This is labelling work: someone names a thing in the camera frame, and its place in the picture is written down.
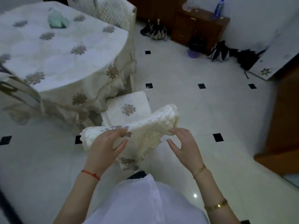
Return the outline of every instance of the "brown wooden furniture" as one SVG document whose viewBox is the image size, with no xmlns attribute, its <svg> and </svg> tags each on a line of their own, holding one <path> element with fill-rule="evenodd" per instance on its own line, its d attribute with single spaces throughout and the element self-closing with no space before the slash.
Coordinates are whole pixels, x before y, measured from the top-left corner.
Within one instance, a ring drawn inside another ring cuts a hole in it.
<svg viewBox="0 0 299 224">
<path fill-rule="evenodd" d="M 280 73 L 265 149 L 255 161 L 279 174 L 299 173 L 299 55 Z"/>
<path fill-rule="evenodd" d="M 178 8 L 187 0 L 128 0 L 137 7 L 137 17 L 146 20 L 157 20 L 167 28 L 172 29 L 174 15 Z"/>
<path fill-rule="evenodd" d="M 212 12 L 203 9 L 193 9 L 191 12 L 178 10 L 175 16 L 171 40 L 187 46 L 192 36 L 199 36 L 207 40 L 206 54 L 208 54 L 220 40 L 230 22 L 228 17 L 213 20 L 212 16 Z"/>
</svg>

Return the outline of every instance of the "blue bottle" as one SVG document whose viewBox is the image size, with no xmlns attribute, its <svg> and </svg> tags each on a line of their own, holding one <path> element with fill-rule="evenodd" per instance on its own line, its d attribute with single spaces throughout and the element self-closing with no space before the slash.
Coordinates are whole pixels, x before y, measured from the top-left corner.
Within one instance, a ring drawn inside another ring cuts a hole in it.
<svg viewBox="0 0 299 224">
<path fill-rule="evenodd" d="M 218 20 L 220 18 L 223 6 L 224 6 L 224 0 L 221 0 L 215 9 L 213 19 Z"/>
</svg>

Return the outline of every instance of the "gold bangle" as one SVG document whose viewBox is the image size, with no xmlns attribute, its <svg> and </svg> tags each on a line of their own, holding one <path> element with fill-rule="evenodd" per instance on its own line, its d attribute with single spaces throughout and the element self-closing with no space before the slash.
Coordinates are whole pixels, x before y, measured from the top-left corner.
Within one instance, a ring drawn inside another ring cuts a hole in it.
<svg viewBox="0 0 299 224">
<path fill-rule="evenodd" d="M 199 172 L 198 172 L 196 175 L 194 175 L 194 176 L 193 176 L 193 178 L 195 179 L 195 178 L 196 178 L 196 176 L 197 176 L 197 175 L 198 175 L 200 172 L 202 172 L 202 171 L 203 171 L 203 169 L 205 169 L 205 168 L 207 168 L 207 167 L 206 167 L 206 165 L 204 164 L 204 165 L 203 165 L 203 167 L 202 167 L 202 168 L 200 168 Z"/>
<path fill-rule="evenodd" d="M 212 210 L 215 210 L 217 208 L 221 208 L 225 205 L 227 205 L 227 200 L 224 198 L 224 200 L 220 204 L 217 204 L 217 205 L 214 205 L 214 206 L 211 206 L 211 207 L 205 206 L 204 208 L 206 209 L 206 211 L 212 211 Z"/>
</svg>

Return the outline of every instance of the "person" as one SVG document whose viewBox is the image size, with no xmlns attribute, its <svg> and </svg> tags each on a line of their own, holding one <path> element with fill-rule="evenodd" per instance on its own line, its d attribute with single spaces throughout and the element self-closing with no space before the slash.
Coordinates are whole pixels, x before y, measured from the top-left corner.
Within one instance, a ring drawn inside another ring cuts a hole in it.
<svg viewBox="0 0 299 224">
<path fill-rule="evenodd" d="M 170 186 L 155 182 L 148 174 L 139 179 L 135 173 L 131 179 L 119 183 L 87 220 L 92 194 L 103 173 L 124 150 L 128 140 L 113 148 L 113 143 L 127 130 L 117 129 L 99 135 L 93 142 L 84 169 L 78 174 L 73 189 L 58 213 L 54 224 L 114 224 L 114 223 L 197 223 L 207 224 L 202 210 Z M 217 187 L 211 172 L 204 165 L 197 143 L 189 130 L 169 130 L 181 141 L 179 149 L 167 139 L 169 147 L 182 165 L 193 175 L 200 190 L 204 207 L 211 224 L 239 223 L 227 200 Z"/>
</svg>

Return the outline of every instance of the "red string bracelet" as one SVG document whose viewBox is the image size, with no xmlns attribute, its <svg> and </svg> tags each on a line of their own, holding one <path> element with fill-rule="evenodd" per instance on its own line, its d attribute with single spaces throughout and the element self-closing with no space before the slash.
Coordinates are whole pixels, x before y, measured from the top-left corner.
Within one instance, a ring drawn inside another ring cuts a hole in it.
<svg viewBox="0 0 299 224">
<path fill-rule="evenodd" d="M 92 177 L 94 177 L 94 178 L 96 178 L 98 180 L 101 180 L 101 178 L 99 176 L 97 176 L 97 174 L 90 173 L 87 170 L 82 170 L 81 172 L 87 173 L 87 174 L 91 175 Z"/>
</svg>

